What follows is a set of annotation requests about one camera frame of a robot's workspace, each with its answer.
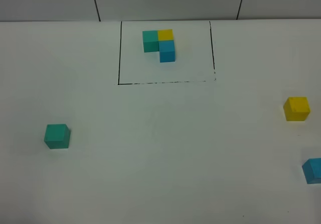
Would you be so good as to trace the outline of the blue template cube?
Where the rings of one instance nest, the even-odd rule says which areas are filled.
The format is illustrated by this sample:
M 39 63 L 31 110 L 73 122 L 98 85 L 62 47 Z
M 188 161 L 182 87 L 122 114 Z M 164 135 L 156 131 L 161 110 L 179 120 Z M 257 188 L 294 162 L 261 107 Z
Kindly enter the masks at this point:
M 175 62 L 176 50 L 174 40 L 159 41 L 159 60 L 164 62 Z

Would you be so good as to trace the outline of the green template cube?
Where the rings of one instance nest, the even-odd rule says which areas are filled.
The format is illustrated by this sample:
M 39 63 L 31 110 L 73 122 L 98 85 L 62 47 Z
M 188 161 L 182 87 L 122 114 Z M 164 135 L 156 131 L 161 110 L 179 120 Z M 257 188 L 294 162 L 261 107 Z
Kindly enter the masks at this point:
M 143 31 L 142 40 L 144 53 L 159 51 L 158 31 Z

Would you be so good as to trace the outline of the yellow template cube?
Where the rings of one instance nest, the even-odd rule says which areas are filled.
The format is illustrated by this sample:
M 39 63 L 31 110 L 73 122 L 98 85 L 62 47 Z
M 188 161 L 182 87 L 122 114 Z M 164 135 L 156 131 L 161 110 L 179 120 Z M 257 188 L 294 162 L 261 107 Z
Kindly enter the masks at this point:
M 170 41 L 174 39 L 172 29 L 158 30 L 157 35 L 159 41 Z

